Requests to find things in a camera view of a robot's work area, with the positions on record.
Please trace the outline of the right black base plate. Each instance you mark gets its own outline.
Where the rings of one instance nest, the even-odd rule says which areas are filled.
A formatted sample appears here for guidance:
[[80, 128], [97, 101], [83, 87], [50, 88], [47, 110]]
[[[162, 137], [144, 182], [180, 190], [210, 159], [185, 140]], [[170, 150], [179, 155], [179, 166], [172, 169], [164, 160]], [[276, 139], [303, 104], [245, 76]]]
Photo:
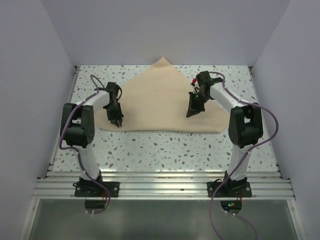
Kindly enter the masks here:
[[206, 183], [208, 197], [211, 198], [215, 193], [217, 198], [251, 198], [253, 196], [251, 185], [245, 177], [242, 180], [228, 180], [225, 184], [221, 179]]

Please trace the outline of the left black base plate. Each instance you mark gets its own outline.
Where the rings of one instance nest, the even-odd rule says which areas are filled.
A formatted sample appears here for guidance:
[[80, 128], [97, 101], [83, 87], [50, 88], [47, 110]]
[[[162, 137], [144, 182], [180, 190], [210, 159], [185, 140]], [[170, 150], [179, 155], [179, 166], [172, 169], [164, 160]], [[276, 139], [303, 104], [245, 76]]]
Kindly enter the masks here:
[[85, 180], [80, 177], [78, 182], [72, 184], [72, 186], [75, 187], [74, 196], [85, 198], [118, 197], [120, 190], [120, 183], [118, 181], [103, 181], [101, 175], [97, 177], [96, 181], [106, 188], [109, 193], [107, 193], [100, 185], [97, 185], [92, 180]]

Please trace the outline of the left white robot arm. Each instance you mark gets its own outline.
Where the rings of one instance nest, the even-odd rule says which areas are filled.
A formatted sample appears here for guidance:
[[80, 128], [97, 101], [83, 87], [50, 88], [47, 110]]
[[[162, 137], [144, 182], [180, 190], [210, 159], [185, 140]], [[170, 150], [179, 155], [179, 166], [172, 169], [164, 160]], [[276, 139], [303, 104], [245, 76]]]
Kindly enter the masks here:
[[81, 171], [80, 178], [89, 181], [86, 190], [95, 197], [104, 190], [104, 184], [99, 180], [101, 171], [93, 151], [95, 114], [104, 109], [107, 122], [121, 127], [124, 117], [119, 103], [121, 96], [121, 87], [115, 82], [108, 82], [106, 87], [96, 88], [89, 97], [63, 106], [59, 148], [75, 151]]

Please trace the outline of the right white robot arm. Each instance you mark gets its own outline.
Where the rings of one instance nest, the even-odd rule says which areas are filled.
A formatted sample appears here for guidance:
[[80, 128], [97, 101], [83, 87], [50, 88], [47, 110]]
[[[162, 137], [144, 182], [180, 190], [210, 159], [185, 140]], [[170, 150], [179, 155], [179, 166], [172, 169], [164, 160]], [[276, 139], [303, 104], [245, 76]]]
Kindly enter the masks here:
[[230, 165], [224, 175], [223, 192], [235, 196], [247, 182], [249, 148], [262, 138], [263, 123], [261, 108], [256, 103], [247, 103], [226, 88], [225, 77], [212, 77], [213, 72], [202, 71], [192, 80], [193, 91], [189, 93], [186, 117], [205, 111], [205, 103], [216, 100], [229, 112], [228, 136], [233, 144]]

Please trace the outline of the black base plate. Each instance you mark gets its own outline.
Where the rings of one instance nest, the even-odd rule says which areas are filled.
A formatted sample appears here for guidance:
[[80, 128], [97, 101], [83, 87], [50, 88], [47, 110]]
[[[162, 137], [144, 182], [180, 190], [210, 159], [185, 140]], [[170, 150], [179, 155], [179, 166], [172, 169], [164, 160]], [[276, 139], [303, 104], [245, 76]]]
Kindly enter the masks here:
[[75, 187], [74, 196], [85, 198], [118, 197], [120, 190], [120, 183], [118, 181], [103, 181], [101, 175], [97, 177], [96, 181], [106, 188], [109, 193], [107, 193], [100, 185], [97, 185], [92, 180], [85, 180], [80, 177], [78, 182], [72, 184], [72, 186]]
[[228, 180], [225, 184], [221, 179], [206, 183], [208, 197], [211, 198], [215, 193], [217, 198], [251, 198], [253, 196], [251, 185], [245, 177], [242, 180]]

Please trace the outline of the beige cloth mat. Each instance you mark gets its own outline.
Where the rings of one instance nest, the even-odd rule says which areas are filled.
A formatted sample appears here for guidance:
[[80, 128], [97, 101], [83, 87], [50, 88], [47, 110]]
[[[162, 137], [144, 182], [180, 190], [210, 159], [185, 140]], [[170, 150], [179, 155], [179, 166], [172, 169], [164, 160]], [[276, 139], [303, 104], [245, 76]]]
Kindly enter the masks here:
[[97, 128], [117, 132], [220, 133], [229, 125], [230, 115], [212, 100], [205, 104], [204, 112], [186, 117], [193, 88], [164, 57], [120, 87], [122, 126], [111, 124], [106, 110], [100, 109], [94, 115]]

